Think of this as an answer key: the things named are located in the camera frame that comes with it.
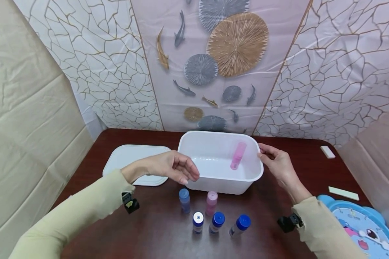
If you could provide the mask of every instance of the backdrop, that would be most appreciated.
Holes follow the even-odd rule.
[[[389,0],[15,3],[109,127],[340,146],[389,112]]]

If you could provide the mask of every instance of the beige sleeve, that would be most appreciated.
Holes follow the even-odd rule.
[[[64,246],[95,221],[122,205],[121,193],[134,191],[119,169],[69,197],[34,224],[17,242],[10,259],[60,259]]]
[[[315,197],[294,205],[292,210],[304,223],[298,228],[300,240],[318,259],[367,259],[336,217]]]

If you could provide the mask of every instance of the pink bottle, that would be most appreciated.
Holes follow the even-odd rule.
[[[232,170],[238,169],[238,166],[241,163],[245,149],[246,149],[246,144],[244,142],[239,142],[238,147],[235,150],[235,154],[233,155],[232,158],[232,164],[231,164]]]
[[[218,203],[218,194],[215,191],[209,191],[206,198],[206,215],[213,216]]]

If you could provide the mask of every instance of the hand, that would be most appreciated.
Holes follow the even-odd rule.
[[[197,181],[200,175],[193,161],[176,150],[140,159],[121,169],[121,172],[129,183],[142,175],[152,174],[186,185],[188,180]]]
[[[287,152],[262,143],[258,145],[261,150],[261,153],[258,153],[258,157],[268,166],[277,179],[278,184],[287,191],[294,204],[312,197],[311,193],[298,179],[292,166],[290,155]]]
[[[258,153],[258,157],[268,166],[281,187],[286,187],[286,185],[299,181],[292,166],[290,155],[287,152],[262,143],[258,145],[261,150],[261,153]]]

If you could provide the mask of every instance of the koi fish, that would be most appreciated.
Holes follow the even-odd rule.
[[[178,33],[175,33],[174,46],[178,47],[184,41],[184,29],[186,28],[186,24],[184,24],[184,15],[183,10],[180,12],[180,17],[182,19],[182,25],[180,26],[180,30]]]
[[[233,121],[235,123],[237,123],[239,120],[239,115],[236,113],[236,111],[233,111],[233,110],[230,110],[230,111],[233,112]]]
[[[255,96],[256,96],[256,90],[255,90],[254,85],[252,85],[252,95],[247,99],[246,106],[249,106],[252,104],[252,102],[255,100]]]
[[[189,87],[186,89],[186,88],[183,88],[180,85],[178,85],[176,80],[173,80],[173,82],[177,86],[177,88],[179,88],[179,90],[184,93],[184,95],[186,95],[186,96],[196,96],[196,94],[192,90],[190,90]]]
[[[164,54],[163,48],[161,47],[161,33],[163,32],[164,26],[161,28],[158,36],[157,36],[157,53],[158,53],[158,59],[161,63],[161,65],[165,68],[168,69],[168,55]]]
[[[203,96],[202,98],[203,101],[206,101],[207,103],[209,103],[211,106],[215,107],[215,108],[219,108],[218,104],[215,102],[215,100],[211,101],[211,100],[208,100],[205,98],[205,96]]]

